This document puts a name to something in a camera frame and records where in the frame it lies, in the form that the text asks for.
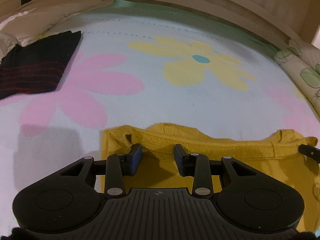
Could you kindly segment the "yellow knitted sweater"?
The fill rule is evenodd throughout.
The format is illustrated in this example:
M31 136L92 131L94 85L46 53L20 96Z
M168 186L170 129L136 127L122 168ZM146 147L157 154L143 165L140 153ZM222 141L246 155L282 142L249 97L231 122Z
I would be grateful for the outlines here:
M280 129L258 141L235 141L209 137L199 130L160 123L146 129L129 125L106 129L101 136L102 158L128 153L141 144L143 156L134 176L124 178L125 188L192 188L192 177L179 175L174 160L174 146L180 144L188 153L200 153L209 159L231 156L293 187L303 197L304 215L298 231L319 230L319 165L298 152L301 144L316 146L316 137L304 137L292 129Z

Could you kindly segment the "floral green leaf duvet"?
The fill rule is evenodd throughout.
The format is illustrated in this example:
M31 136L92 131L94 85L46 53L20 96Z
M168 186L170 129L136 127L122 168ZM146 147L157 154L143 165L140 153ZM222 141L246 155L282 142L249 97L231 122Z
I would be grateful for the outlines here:
M291 39L285 49L275 54L274 60L319 113L319 49L302 40Z

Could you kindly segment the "floral bed blanket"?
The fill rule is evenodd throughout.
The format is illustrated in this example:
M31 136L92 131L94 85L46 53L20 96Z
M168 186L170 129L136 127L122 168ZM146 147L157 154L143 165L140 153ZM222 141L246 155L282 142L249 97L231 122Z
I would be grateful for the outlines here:
M239 29L154 4L116 0L50 29L82 41L52 93L1 101L1 234L17 225L18 191L91 155L104 129L157 123L214 138L261 140L280 129L319 137L319 118L274 62Z

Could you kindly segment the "black red striped folded garment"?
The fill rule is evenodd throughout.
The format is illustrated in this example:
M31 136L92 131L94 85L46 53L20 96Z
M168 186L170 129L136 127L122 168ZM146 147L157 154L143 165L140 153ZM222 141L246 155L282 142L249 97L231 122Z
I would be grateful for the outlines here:
M65 31L17 44L1 61L1 99L56 90L80 39L80 31Z

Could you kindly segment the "cream pillow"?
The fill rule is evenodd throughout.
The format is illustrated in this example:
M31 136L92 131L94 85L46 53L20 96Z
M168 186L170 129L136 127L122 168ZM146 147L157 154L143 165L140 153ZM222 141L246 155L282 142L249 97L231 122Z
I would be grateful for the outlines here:
M111 5L113 0L33 0L1 17L1 57L27 46L70 17Z

